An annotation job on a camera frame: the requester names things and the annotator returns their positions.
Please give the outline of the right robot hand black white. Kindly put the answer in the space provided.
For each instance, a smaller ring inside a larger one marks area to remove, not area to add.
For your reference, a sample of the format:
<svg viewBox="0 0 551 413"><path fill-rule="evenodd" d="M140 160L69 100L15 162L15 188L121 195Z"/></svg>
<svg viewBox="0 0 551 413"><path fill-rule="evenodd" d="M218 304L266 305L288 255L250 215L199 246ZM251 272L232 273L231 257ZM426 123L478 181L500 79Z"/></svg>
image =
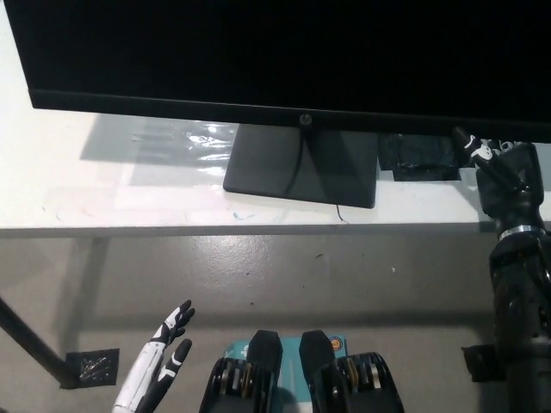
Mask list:
<svg viewBox="0 0 551 413"><path fill-rule="evenodd" d="M480 204L493 220L498 238L521 232L544 234L540 214L544 189L535 146L522 142L497 154L458 126L453 129L453 137L477 166Z"/></svg>

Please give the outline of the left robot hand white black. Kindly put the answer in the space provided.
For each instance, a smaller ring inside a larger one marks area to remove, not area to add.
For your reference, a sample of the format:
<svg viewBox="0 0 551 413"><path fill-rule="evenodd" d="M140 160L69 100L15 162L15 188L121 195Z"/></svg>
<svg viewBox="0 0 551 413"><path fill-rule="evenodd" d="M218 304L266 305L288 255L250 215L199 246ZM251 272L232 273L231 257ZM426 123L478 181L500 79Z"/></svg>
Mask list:
<svg viewBox="0 0 551 413"><path fill-rule="evenodd" d="M113 412L153 412L171 387L192 342L185 338L168 358L164 352L185 332L195 314L191 301L178 306L145 343L115 400Z"/></svg>

